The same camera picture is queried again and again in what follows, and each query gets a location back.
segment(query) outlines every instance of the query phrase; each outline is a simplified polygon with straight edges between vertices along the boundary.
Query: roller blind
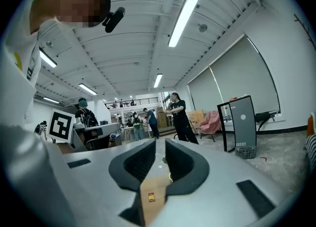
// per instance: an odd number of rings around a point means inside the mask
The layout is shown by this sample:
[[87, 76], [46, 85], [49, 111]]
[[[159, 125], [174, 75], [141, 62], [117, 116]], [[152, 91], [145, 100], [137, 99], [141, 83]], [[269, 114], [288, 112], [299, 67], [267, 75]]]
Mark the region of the roller blind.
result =
[[204, 113], [216, 111], [217, 105], [222, 103], [216, 82], [209, 68], [189, 83], [189, 90], [196, 110], [203, 110]]
[[267, 66], [247, 37], [211, 65], [211, 69], [224, 102], [250, 94], [255, 113], [279, 110]]

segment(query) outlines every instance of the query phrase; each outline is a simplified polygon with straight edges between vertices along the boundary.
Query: woman in black outfit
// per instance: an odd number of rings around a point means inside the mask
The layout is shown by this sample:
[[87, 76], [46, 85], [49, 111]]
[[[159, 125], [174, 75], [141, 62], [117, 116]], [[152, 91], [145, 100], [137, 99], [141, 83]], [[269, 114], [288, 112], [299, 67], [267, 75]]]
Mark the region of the woman in black outfit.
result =
[[169, 104], [167, 110], [164, 110], [164, 112], [166, 114], [173, 114], [173, 123], [179, 140], [187, 141], [188, 138], [191, 143], [198, 144], [198, 140], [192, 131], [185, 112], [186, 102], [181, 100], [177, 93], [171, 94], [171, 101], [172, 103]]

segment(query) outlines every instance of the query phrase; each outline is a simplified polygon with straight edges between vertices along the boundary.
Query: black backpack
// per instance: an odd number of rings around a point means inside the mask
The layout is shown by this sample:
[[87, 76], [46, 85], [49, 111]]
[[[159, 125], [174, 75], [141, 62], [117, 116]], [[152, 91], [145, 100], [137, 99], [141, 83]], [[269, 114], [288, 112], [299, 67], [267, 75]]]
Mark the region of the black backpack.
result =
[[94, 127], [98, 126], [97, 118], [95, 117], [94, 113], [90, 110], [81, 109], [83, 113], [82, 123], [87, 127]]
[[37, 134], [40, 133], [40, 125], [39, 124], [36, 126], [34, 133], [37, 133]]
[[134, 117], [134, 123], [140, 123], [140, 119], [137, 117]]

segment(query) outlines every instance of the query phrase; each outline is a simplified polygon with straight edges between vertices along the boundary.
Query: balcony railing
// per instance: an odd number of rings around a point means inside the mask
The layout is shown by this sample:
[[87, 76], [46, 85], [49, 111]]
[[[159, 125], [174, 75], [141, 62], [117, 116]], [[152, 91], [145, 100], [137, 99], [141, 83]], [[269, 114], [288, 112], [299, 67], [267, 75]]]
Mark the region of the balcony railing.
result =
[[122, 101], [123, 106], [120, 105], [121, 101], [117, 101], [114, 103], [106, 103], [105, 106], [108, 109], [117, 109], [117, 108], [124, 108], [124, 107], [130, 107], [130, 106], [139, 106], [143, 104], [151, 104], [151, 103], [158, 103], [158, 97], [152, 97], [152, 98], [145, 98], [145, 99], [137, 99], [134, 100], [134, 105], [132, 105], [131, 100], [129, 101]]

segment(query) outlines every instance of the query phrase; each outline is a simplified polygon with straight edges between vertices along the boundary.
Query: ceiling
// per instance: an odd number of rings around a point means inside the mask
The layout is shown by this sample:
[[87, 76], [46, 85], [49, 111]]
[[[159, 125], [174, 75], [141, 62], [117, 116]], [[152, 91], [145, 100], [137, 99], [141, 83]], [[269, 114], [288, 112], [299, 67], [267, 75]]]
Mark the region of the ceiling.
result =
[[[175, 48], [168, 47], [168, 35], [184, 0], [111, 1], [111, 11], [126, 10], [112, 33], [102, 25], [70, 29], [50, 21], [41, 27], [40, 45], [58, 65], [52, 68], [42, 61], [39, 96], [63, 105], [79, 96], [92, 99], [80, 83], [101, 95], [99, 99], [145, 94], [158, 73], [163, 74], [160, 90], [174, 88], [255, 0], [199, 0]], [[200, 32], [200, 25], [207, 30]]]

